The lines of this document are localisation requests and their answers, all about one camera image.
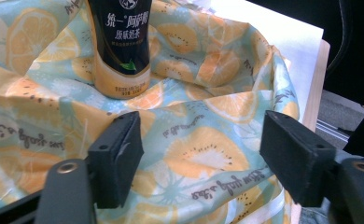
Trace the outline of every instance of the fruit print tablecloth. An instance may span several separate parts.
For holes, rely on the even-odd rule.
[[[264,111],[298,118],[284,58],[248,23],[153,0],[150,88],[92,85],[83,1],[0,1],[0,207],[85,158],[111,120],[138,110],[145,154],[123,208],[102,223],[288,223],[291,200],[259,155]]]

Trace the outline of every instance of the logo on bottle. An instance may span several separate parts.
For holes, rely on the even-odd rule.
[[[135,8],[136,4],[138,3],[138,0],[119,0],[122,7],[126,9],[133,9]]]

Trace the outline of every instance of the dark background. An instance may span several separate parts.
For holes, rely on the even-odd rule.
[[[346,6],[349,44],[336,67],[326,73],[324,90],[364,105],[364,0],[249,0],[300,21],[324,29],[330,43],[328,65],[342,44],[343,24],[340,2]]]

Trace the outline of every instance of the bottle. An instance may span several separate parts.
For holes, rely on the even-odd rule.
[[[151,4],[151,0],[86,0],[94,28],[94,86],[103,95],[129,99],[149,86]]]

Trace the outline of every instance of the green leaf graphic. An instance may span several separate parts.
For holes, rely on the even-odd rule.
[[[120,66],[126,70],[134,70],[134,71],[136,70],[135,64],[131,59],[129,63],[121,63]]]

